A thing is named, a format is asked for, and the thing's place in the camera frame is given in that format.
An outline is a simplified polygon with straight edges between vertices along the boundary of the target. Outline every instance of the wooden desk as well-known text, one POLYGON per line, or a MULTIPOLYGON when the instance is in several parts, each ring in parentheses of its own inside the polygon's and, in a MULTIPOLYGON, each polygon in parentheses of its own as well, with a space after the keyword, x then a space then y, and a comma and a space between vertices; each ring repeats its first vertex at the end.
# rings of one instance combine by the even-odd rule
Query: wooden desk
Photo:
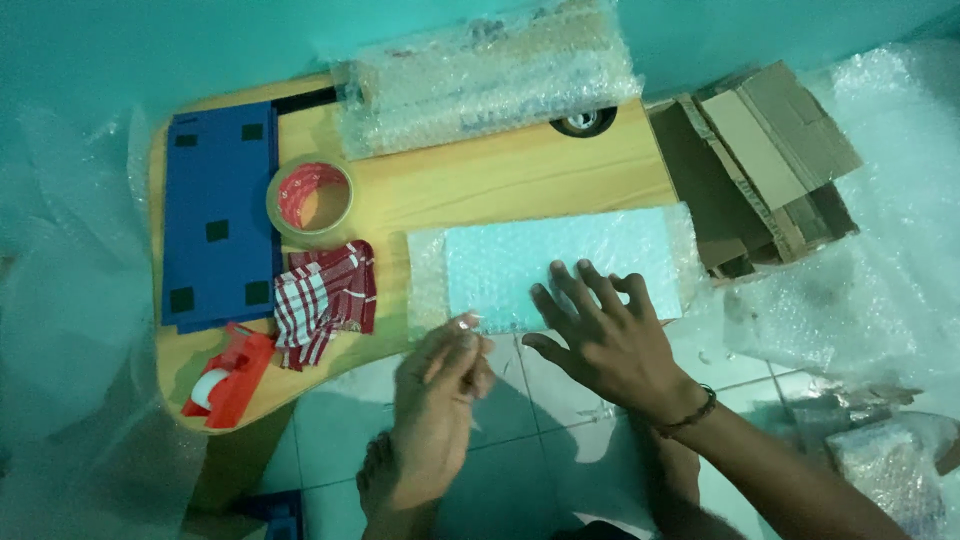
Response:
MULTIPOLYGON (((251 88, 203 100, 183 111, 228 107, 330 86, 326 74, 251 88)), ((279 161, 323 152, 340 154, 332 104, 279 118, 279 161)), ((166 128, 154 136, 150 155, 150 218, 154 252, 156 320, 163 258, 163 187, 166 128)), ((410 264, 404 232, 633 209, 675 203, 653 131, 639 100, 619 108, 603 134, 561 135, 549 124, 474 140, 355 161, 353 207, 324 240, 336 247, 362 238, 375 253, 377 286, 374 335, 343 333, 324 352, 321 365, 302 373, 271 365, 237 428, 294 400, 312 386, 384 356, 409 349, 407 286, 410 264)), ((302 251, 284 239, 284 251, 302 251)), ((272 319, 250 323, 271 330, 272 319)), ((156 329, 157 377, 165 403, 180 422, 211 433, 203 418, 184 418, 180 408, 208 358, 226 345, 221 330, 177 335, 156 329)))

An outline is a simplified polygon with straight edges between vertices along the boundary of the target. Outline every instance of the checkered cloth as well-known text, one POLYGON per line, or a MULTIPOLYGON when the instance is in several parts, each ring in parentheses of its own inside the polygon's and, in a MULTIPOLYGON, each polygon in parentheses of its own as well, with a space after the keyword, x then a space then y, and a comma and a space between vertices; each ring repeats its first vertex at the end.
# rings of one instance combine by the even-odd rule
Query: checkered cloth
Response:
POLYGON ((337 331, 373 333, 373 248, 354 240, 333 251, 292 253, 276 277, 276 347, 283 367, 315 366, 337 331))

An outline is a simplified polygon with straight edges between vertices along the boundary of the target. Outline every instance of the bubble wrap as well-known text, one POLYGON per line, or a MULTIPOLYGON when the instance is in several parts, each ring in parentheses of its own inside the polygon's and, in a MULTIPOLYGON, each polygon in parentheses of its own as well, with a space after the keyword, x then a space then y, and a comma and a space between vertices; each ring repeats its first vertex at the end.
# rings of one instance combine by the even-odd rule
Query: bubble wrap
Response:
POLYGON ((860 234, 722 291, 725 344, 924 388, 960 369, 960 44, 890 45, 802 79, 864 159, 835 182, 860 234))
POLYGON ((571 272, 589 258, 604 275, 642 274, 660 319, 681 317, 702 278, 685 205, 418 231, 407 241, 414 339, 468 309, 478 311, 484 333, 546 330, 530 300, 534 283, 572 307, 549 281, 554 259, 571 272))
POLYGON ((840 474, 911 538, 947 538, 937 454, 956 439, 955 421, 906 413, 827 438, 840 474))
POLYGON ((350 160, 616 106, 640 93, 612 0, 567 0, 361 48, 332 70, 350 160))

